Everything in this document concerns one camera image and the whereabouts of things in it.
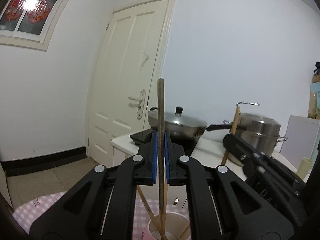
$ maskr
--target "tiled floor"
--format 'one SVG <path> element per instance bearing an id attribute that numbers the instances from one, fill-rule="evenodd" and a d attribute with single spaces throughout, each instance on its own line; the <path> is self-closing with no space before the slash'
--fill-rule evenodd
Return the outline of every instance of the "tiled floor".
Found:
<path id="1" fill-rule="evenodd" d="M 13 208 L 43 196 L 68 191 L 98 163 L 88 157 L 46 171 L 8 177 L 8 189 Z"/>

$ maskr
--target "kitchen cabinet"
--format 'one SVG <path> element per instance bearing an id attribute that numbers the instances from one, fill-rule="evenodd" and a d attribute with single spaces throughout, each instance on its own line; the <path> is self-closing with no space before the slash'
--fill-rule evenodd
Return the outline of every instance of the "kitchen cabinet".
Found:
<path id="1" fill-rule="evenodd" d="M 120 165 L 125 159 L 132 156 L 121 149 L 113 147 L 113 166 Z M 153 186 L 140 186 L 141 190 L 146 197 L 146 199 L 159 199 L 159 185 L 158 178 L 156 179 L 156 184 Z M 176 199 L 178 200 L 177 207 L 182 208 L 187 199 L 187 192 L 185 186 L 172 186 L 168 187 L 168 197 L 167 204 L 174 204 Z"/>

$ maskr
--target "red paper cutting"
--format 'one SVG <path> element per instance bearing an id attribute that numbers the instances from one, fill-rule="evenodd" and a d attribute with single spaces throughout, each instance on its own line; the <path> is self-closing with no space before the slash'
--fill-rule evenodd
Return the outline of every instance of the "red paper cutting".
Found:
<path id="1" fill-rule="evenodd" d="M 47 0 L 40 0 L 35 5 L 33 10 L 27 12 L 28 21 L 31 23 L 38 23 L 43 21 L 50 13 L 50 7 Z"/>
<path id="2" fill-rule="evenodd" d="M 12 0 L 5 10 L 4 17 L 7 21 L 19 18 L 24 10 L 26 0 Z"/>

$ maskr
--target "white wall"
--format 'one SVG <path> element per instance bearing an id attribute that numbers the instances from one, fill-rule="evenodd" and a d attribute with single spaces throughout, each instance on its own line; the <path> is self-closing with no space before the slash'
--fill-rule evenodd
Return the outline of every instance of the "white wall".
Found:
<path id="1" fill-rule="evenodd" d="M 86 145 L 89 76 L 113 1 L 69 0 L 47 52 L 0 46 L 1 161 Z"/>
<path id="2" fill-rule="evenodd" d="M 222 123 L 236 102 L 258 102 L 241 111 L 276 119 L 283 135 L 291 114 L 307 116 L 319 52 L 320 16 L 301 0 L 177 0 L 163 69 L 166 111 L 182 106 Z"/>

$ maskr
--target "black pan handle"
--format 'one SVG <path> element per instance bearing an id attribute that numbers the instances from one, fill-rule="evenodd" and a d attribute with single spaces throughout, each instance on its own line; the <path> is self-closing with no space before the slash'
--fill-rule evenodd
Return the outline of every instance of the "black pan handle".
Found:
<path id="1" fill-rule="evenodd" d="M 214 130 L 224 130 L 224 129 L 231 129 L 232 124 L 211 124 L 207 127 L 207 131 L 214 131 Z M 247 130 L 246 126 L 238 125 L 237 130 Z"/>

